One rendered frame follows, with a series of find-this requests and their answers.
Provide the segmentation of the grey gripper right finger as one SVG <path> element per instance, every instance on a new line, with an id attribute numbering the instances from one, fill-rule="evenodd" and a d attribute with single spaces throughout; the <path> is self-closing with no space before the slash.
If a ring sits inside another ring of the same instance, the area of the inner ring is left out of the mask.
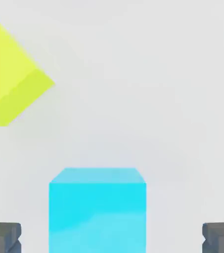
<path id="1" fill-rule="evenodd" d="M 224 253 L 224 222 L 204 223 L 202 253 Z"/>

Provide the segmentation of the small cyan cube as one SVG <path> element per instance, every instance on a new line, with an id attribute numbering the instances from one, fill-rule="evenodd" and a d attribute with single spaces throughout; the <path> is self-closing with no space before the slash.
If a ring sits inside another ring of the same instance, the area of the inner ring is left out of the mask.
<path id="1" fill-rule="evenodd" d="M 49 253 L 146 253 L 146 182 L 135 168 L 67 168 L 49 183 Z"/>

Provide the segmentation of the large yellow box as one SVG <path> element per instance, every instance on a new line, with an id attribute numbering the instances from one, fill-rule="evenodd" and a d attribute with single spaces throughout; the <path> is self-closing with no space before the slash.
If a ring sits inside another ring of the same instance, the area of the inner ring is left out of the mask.
<path id="1" fill-rule="evenodd" d="M 9 125 L 53 84 L 0 24 L 0 127 Z"/>

